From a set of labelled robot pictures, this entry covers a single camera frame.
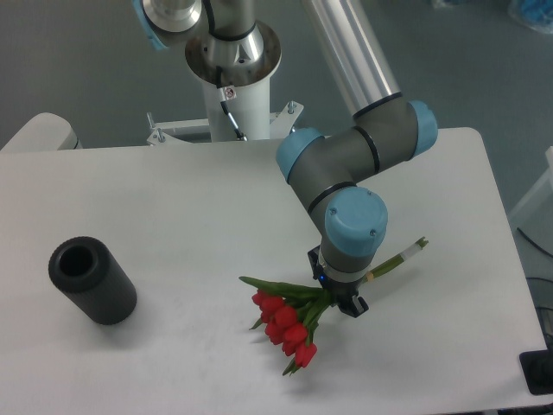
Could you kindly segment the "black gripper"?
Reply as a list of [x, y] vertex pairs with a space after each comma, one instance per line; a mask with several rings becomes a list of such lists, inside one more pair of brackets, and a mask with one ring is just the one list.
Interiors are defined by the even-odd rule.
[[313, 279], [323, 289], [329, 291], [339, 310], [348, 316], [361, 316], [369, 310], [369, 305], [359, 294], [366, 270], [343, 272], [334, 269], [320, 254], [320, 247], [316, 246], [308, 251], [308, 262], [312, 270]]

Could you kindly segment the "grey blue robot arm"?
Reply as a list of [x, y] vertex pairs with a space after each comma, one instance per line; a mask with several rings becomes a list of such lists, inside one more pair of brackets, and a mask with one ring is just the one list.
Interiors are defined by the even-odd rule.
[[151, 122], [153, 140], [199, 131], [214, 142], [279, 139], [277, 164], [321, 235], [308, 255], [314, 277], [343, 313], [363, 314], [359, 287], [388, 214], [361, 183], [429, 150], [438, 128], [423, 102], [404, 98], [360, 3], [303, 3], [353, 117], [351, 128], [331, 137], [295, 130], [301, 111], [295, 103], [271, 114], [270, 78], [282, 51], [253, 2], [136, 1], [133, 7], [154, 48], [184, 44], [207, 111], [202, 120]]

